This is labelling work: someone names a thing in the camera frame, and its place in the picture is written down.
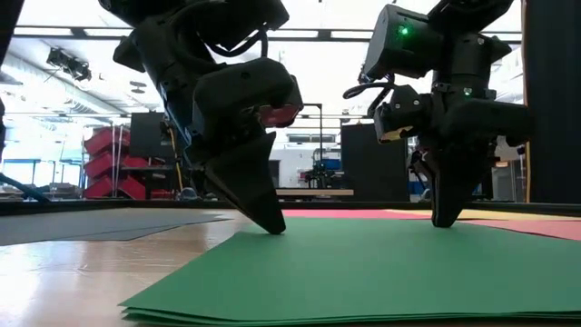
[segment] wooden floor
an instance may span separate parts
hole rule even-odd
[[[135,326],[121,319],[119,302],[227,240],[248,223],[234,211],[219,213],[232,220],[190,225],[130,242],[42,242],[0,247],[0,326]]]

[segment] green paper sheet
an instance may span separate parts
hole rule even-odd
[[[242,326],[581,312],[577,241],[425,221],[287,225],[280,236],[237,233],[122,303],[127,318]]]

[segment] red paper sheet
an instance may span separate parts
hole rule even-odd
[[[574,221],[469,220],[461,222],[502,228],[521,233],[532,233],[537,235],[581,241],[581,221],[574,222]]]
[[[429,219],[418,213],[396,213],[385,210],[284,210],[287,217],[365,218],[365,219]]]

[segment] gray mat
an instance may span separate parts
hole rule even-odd
[[[113,209],[0,217],[0,245],[40,241],[127,241],[192,223],[218,222],[191,209]]]

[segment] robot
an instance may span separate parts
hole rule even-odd
[[[268,168],[275,134],[265,133],[264,122],[292,124],[302,101],[296,79],[266,57],[266,31],[289,19],[281,1],[99,1],[134,28],[115,50],[114,61],[151,77],[189,145],[184,158],[203,172],[207,188],[267,232],[282,233],[284,219]],[[378,140],[419,138],[426,152],[416,164],[433,185],[437,227],[458,218],[494,163],[497,136],[516,146],[532,133],[526,107],[494,102],[496,94],[487,88],[490,66],[510,47],[480,31],[512,2],[442,0],[427,15],[386,5],[360,85],[344,94],[350,98],[382,88],[369,108]],[[208,51],[236,56],[259,41],[262,58],[244,64],[216,64]],[[420,78],[430,70],[435,72],[430,94],[395,85],[395,74]],[[382,78],[388,81],[373,83]],[[391,91],[390,102],[382,104]]]

